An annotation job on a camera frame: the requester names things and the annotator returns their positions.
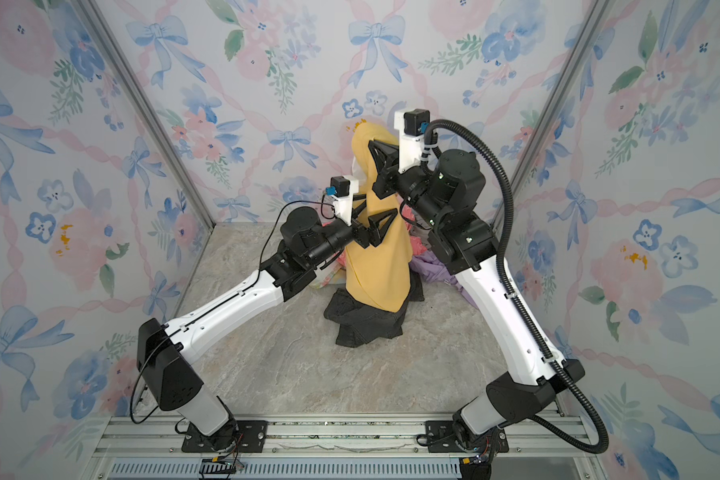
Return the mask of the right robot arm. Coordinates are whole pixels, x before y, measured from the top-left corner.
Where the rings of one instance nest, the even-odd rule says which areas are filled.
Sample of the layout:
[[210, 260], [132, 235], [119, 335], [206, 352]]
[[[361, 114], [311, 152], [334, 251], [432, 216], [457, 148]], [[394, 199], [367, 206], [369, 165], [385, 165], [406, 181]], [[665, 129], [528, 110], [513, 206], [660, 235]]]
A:
[[381, 197], [399, 195], [427, 221], [436, 257], [477, 305], [507, 364], [505, 373], [454, 413], [455, 439], [471, 451], [499, 430], [531, 420], [574, 448], [597, 453], [598, 444], [578, 440], [539, 415], [561, 392], [585, 399], [576, 384], [584, 369], [580, 361], [565, 359], [542, 333], [511, 279], [505, 259], [509, 234], [495, 235], [475, 213], [476, 197], [485, 185], [482, 162], [499, 182], [508, 221], [513, 219], [514, 202], [506, 172], [493, 152], [481, 140], [470, 144], [471, 152], [441, 153], [435, 171], [423, 165], [401, 171], [398, 146], [381, 140], [363, 144], [377, 171], [373, 192]]

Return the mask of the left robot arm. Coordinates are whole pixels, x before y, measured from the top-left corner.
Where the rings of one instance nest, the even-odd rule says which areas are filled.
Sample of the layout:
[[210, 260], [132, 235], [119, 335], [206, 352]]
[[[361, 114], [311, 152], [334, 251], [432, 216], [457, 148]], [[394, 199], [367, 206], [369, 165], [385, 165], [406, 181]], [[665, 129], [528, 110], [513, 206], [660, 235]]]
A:
[[281, 226], [277, 251], [240, 284], [184, 316], [166, 323], [150, 319], [140, 326], [139, 378], [158, 409], [176, 411], [188, 421], [187, 451], [228, 452], [243, 437], [229, 408], [194, 370], [194, 362], [248, 320], [304, 290], [346, 246], [379, 246], [398, 212], [383, 211], [361, 223], [358, 216], [364, 208], [352, 207], [348, 219], [337, 217], [327, 224], [310, 207], [294, 209]]

